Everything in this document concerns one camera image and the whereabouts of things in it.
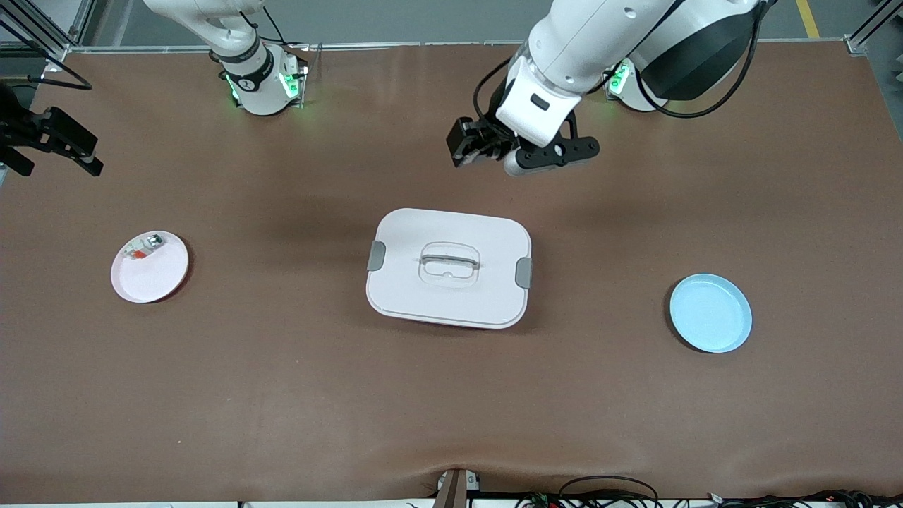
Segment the small silver orange part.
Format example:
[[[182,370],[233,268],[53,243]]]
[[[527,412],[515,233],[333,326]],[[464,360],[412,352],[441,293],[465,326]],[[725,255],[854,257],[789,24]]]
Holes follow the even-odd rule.
[[[132,258],[132,260],[141,260],[154,254],[158,248],[165,244],[164,238],[159,234],[148,234],[133,238],[129,241],[121,254],[124,258]]]

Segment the pale pink round plate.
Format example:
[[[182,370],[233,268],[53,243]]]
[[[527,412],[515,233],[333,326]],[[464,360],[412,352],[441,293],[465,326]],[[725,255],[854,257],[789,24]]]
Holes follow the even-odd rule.
[[[141,260],[122,256],[121,251],[129,241],[148,234],[161,235],[165,244]],[[180,236],[161,229],[146,231],[135,237],[122,245],[111,264],[111,286],[117,295],[131,303],[162,301],[177,292],[189,277],[189,248]]]

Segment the white lidded box grey latches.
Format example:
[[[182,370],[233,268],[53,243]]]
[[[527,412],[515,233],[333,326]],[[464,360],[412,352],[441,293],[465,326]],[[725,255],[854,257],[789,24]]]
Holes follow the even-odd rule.
[[[513,219],[402,208],[378,224],[367,271],[381,315],[501,330],[528,309],[532,240]]]

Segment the light blue round plate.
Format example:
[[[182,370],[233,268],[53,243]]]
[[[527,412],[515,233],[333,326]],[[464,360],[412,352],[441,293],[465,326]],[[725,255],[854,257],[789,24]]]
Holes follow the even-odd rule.
[[[718,274],[690,274],[669,296],[668,315],[687,344],[706,353],[729,353],[745,344],[753,328],[747,297]]]

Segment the aluminium frame post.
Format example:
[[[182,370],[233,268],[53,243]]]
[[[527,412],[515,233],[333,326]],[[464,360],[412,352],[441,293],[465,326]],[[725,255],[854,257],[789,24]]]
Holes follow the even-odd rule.
[[[877,31],[903,12],[903,0],[878,0],[876,9],[853,33],[844,36],[847,51],[852,56],[864,56],[868,52],[868,41]]]
[[[56,57],[79,45],[97,0],[0,0],[0,48]]]

